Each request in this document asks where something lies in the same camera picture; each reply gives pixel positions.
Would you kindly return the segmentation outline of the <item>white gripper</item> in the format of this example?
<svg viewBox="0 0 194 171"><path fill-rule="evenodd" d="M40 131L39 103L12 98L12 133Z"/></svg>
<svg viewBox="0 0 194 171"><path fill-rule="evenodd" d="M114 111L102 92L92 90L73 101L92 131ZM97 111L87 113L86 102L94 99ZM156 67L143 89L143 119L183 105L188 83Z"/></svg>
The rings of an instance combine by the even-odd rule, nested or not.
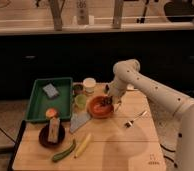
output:
<svg viewBox="0 0 194 171"><path fill-rule="evenodd" d="M122 104L122 100L120 99L126 92L126 84L121 80L113 80L109 84L109 92L108 95L115 97L114 106L114 113L118 111Z"/></svg>

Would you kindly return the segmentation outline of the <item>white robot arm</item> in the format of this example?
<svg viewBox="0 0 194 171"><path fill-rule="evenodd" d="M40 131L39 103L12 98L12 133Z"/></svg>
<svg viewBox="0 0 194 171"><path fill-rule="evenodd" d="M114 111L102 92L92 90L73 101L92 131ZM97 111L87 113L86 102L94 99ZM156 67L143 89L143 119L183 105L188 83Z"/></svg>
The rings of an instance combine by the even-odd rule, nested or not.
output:
<svg viewBox="0 0 194 171"><path fill-rule="evenodd" d="M136 59L119 61L113 66L114 79L109 85L113 101L120 100L129 84L154 103L180 118L174 171L194 171L194 98L152 80L142 74Z"/></svg>

